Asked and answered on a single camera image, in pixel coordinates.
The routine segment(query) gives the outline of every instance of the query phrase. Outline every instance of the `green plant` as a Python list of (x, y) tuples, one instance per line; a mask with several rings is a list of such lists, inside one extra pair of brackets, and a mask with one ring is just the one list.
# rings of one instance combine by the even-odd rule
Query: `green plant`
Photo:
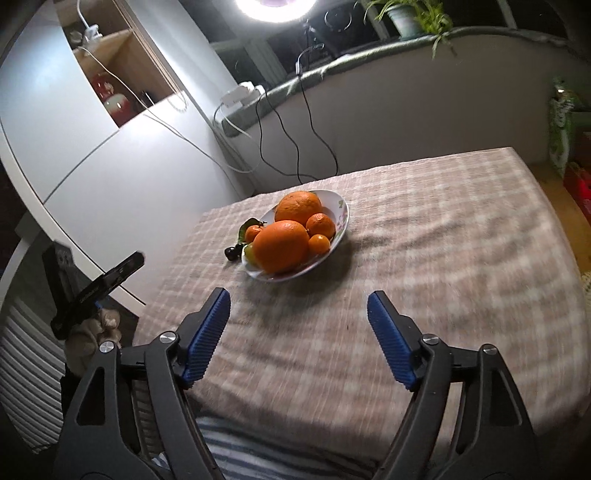
[(423, 31), (427, 34), (435, 35), (436, 37), (433, 42), (432, 58), (435, 58), (437, 46), (441, 41), (447, 44), (452, 53), (456, 55), (452, 43), (447, 38), (450, 30), (453, 28), (453, 22), (449, 15), (443, 11), (443, 3), (440, 0), (372, 0), (367, 3), (365, 8), (364, 22), (367, 18), (369, 9), (374, 5), (383, 5), (380, 13), (376, 17), (376, 20), (378, 21), (383, 19), (384, 14), (390, 7), (396, 5), (410, 5), (417, 13), (415, 19), (419, 22)]

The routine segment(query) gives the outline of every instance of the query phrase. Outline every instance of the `orange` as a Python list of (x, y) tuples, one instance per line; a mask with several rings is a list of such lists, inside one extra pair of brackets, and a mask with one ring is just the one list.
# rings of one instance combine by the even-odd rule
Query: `orange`
[(330, 250), (330, 240), (324, 235), (313, 235), (308, 240), (308, 247), (313, 255), (323, 255)]
[(318, 195), (312, 192), (292, 192), (285, 195), (275, 209), (275, 221), (293, 220), (305, 225), (315, 213), (322, 212)]
[(250, 227), (248, 227), (246, 229), (246, 232), (244, 232), (244, 241), (249, 244), (251, 243), (255, 237), (261, 233), (262, 231), (262, 227), (259, 225), (251, 225)]
[(308, 257), (308, 232), (293, 220), (265, 227), (252, 242), (252, 252), (266, 273), (293, 270)]
[(308, 218), (306, 230), (310, 236), (324, 235), (328, 239), (333, 238), (336, 233), (335, 223), (324, 213), (315, 213)]

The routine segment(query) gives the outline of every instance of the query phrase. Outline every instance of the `red box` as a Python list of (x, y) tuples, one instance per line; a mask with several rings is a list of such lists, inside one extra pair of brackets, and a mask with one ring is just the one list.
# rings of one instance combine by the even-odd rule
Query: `red box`
[(591, 225), (591, 174), (578, 164), (570, 162), (564, 171), (563, 185)]

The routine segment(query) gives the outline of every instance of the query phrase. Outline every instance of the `plaid tablecloth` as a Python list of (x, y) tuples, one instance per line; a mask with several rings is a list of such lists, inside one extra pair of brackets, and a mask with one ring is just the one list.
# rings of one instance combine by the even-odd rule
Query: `plaid tablecloth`
[[(193, 390), (209, 409), (292, 440), (383, 456), (410, 394), (394, 382), (366, 318), (374, 290), (448, 345), (497, 345), (538, 432), (588, 395), (590, 333), (573, 254), (512, 149), (304, 188), (335, 190), (349, 203), (346, 238), (322, 265), (264, 284), (226, 260), (239, 225), (287, 191), (262, 194), (203, 215), (139, 321), (136, 344), (174, 329), (214, 287), (230, 292), (230, 320)], [(448, 412), (442, 439), (453, 422)]]

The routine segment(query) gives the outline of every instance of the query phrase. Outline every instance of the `fruit bowl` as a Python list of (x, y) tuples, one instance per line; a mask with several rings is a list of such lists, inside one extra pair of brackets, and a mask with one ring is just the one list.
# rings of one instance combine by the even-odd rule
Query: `fruit bowl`
[[(281, 274), (267, 274), (262, 271), (260, 268), (250, 264), (245, 256), (244, 251), (242, 252), (242, 265), (246, 272), (252, 277), (256, 278), (257, 280), (267, 282), (267, 283), (279, 283), (285, 280), (289, 280), (291, 278), (300, 277), (305, 273), (308, 273), (314, 267), (320, 265), (326, 257), (328, 257), (335, 248), (338, 247), (340, 241), (345, 234), (345, 230), (347, 230), (347, 225), (349, 224), (349, 206), (345, 199), (336, 192), (331, 190), (310, 190), (311, 192), (318, 195), (320, 202), (322, 203), (322, 213), (325, 213), (330, 217), (330, 219), (335, 223), (336, 226), (336, 233), (333, 237), (332, 241), (330, 242), (330, 250), (326, 252), (324, 255), (320, 255), (317, 257), (310, 258), (307, 262), (302, 263), (298, 268), (295, 270), (291, 270), (287, 273)], [(271, 210), (269, 210), (265, 215), (263, 215), (260, 220), (266, 223), (273, 223), (275, 221), (275, 205)]]

